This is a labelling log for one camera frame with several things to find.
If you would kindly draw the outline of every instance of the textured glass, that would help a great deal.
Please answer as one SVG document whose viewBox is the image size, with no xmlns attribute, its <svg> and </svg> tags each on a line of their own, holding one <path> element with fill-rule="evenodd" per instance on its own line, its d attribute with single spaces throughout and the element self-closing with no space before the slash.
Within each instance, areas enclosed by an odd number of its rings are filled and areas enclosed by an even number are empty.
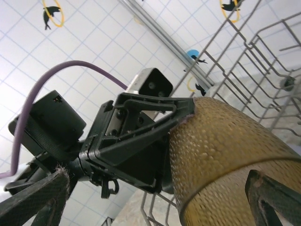
<svg viewBox="0 0 301 226">
<path fill-rule="evenodd" d="M 195 104 L 195 116 L 170 134 L 182 223 L 254 225 L 245 194 L 251 169 L 301 192 L 301 159 L 289 146 L 228 104 L 209 97 Z"/>
</svg>

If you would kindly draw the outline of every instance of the black bird sticker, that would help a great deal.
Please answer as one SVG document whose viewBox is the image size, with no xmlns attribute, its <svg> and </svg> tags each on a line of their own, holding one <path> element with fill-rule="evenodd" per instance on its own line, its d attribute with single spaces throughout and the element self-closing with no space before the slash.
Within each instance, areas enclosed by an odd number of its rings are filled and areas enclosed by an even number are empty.
<svg viewBox="0 0 301 226">
<path fill-rule="evenodd" d="M 61 8 L 59 8 L 57 6 L 46 7 L 46 9 L 52 17 L 55 17 L 55 15 L 54 15 L 55 12 L 61 12 Z M 47 28 L 49 28 L 51 30 L 51 28 L 48 25 L 49 16 L 47 15 L 45 8 L 43 8 L 43 10 L 44 10 L 43 17 L 44 17 L 44 23 L 45 23 L 45 30 L 47 30 Z"/>
<path fill-rule="evenodd" d="M 202 96 L 206 95 L 206 91 L 200 85 L 196 84 L 196 89 L 201 91 Z"/>
<path fill-rule="evenodd" d="M 238 7 L 237 7 L 237 11 L 239 11 L 239 7 L 241 6 L 241 0 L 237 0 L 237 4 L 238 4 Z M 234 0 L 230 0 L 230 3 L 229 4 L 223 4 L 222 5 L 222 9 L 226 10 L 226 11 L 230 11 L 232 12 L 233 9 L 235 7 L 235 1 Z"/>
<path fill-rule="evenodd" d="M 192 59 L 194 59 L 194 60 L 197 59 L 197 56 L 196 56 L 196 55 L 191 55 L 190 57 L 191 57 Z M 199 59 L 199 60 L 197 61 L 197 64 L 198 64 L 199 62 L 200 62 L 200 63 L 205 63 L 205 64 L 207 64 L 206 60 L 200 60 L 200 59 Z"/>
</svg>

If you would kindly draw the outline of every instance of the screw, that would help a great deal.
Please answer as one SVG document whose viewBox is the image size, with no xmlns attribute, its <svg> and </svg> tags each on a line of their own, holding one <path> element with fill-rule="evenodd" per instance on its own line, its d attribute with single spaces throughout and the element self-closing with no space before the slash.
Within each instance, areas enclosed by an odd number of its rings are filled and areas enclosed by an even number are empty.
<svg viewBox="0 0 301 226">
<path fill-rule="evenodd" d="M 138 118 L 138 122 L 139 122 L 140 124 L 143 124 L 143 123 L 144 123 L 144 119 L 143 119 L 142 117 L 139 117 L 139 118 Z"/>
<path fill-rule="evenodd" d="M 124 117 L 124 115 L 125 115 L 125 112 L 123 110 L 119 110 L 116 114 L 116 117 L 118 119 L 122 119 Z"/>
<path fill-rule="evenodd" d="M 117 130 L 113 129 L 111 132 L 110 132 L 110 135 L 111 136 L 116 136 L 117 135 Z"/>
<path fill-rule="evenodd" d="M 159 96 L 159 97 L 164 97 L 165 94 L 164 94 L 164 92 L 160 91 L 160 92 L 158 93 L 158 96 Z"/>
</svg>

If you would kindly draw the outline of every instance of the blue object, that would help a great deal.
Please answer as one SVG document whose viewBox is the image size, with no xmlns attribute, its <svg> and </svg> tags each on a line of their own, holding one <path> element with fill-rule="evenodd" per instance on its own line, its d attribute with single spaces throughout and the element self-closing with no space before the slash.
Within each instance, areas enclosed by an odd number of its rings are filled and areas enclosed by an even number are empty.
<svg viewBox="0 0 301 226">
<path fill-rule="evenodd" d="M 191 49 L 187 52 L 187 54 L 191 57 L 193 55 L 195 55 L 196 57 L 199 56 L 199 52 L 196 49 Z"/>
</svg>

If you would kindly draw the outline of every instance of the metal wire rack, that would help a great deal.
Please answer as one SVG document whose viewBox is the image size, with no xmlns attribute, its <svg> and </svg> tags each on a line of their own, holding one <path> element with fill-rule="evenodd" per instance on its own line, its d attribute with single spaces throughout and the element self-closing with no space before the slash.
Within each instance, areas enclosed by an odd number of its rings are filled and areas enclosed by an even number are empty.
<svg viewBox="0 0 301 226">
<path fill-rule="evenodd" d="M 210 74 L 216 69 L 224 77 L 222 82 L 210 88 L 207 93 L 208 96 L 224 101 L 249 115 L 286 143 L 301 145 L 301 67 L 286 66 L 286 63 L 279 56 L 279 53 L 288 51 L 287 54 L 292 54 L 293 57 L 294 50 L 300 50 L 301 42 L 293 28 L 301 24 L 301 12 L 260 29 L 251 41 L 247 42 L 242 29 L 260 2 L 261 0 L 258 0 L 253 11 L 240 28 L 237 28 L 230 20 L 231 15 L 235 12 L 233 10 L 196 61 L 208 57 L 213 62 L 204 76 L 205 80 L 210 78 Z M 210 45 L 226 25 L 233 27 L 236 33 L 221 54 L 212 56 L 209 53 Z M 294 43 L 281 49 L 277 46 L 271 47 L 269 42 L 264 39 L 265 32 L 275 35 L 279 32 L 286 32 L 291 36 Z M 220 63 L 220 59 L 236 37 L 243 40 L 244 48 L 232 67 L 226 70 Z M 187 70 L 185 77 L 195 65 L 196 62 Z M 243 72 L 244 76 L 239 76 L 238 72 Z M 151 195 L 148 214 L 145 207 L 147 196 L 150 194 L 144 194 L 141 204 L 141 213 L 146 224 L 148 226 L 151 226 L 152 223 L 156 226 L 169 226 L 170 211 L 171 209 L 176 211 L 174 196 L 169 194 Z M 153 209 L 156 198 L 166 202 L 164 222 L 159 222 L 154 217 Z"/>
</svg>

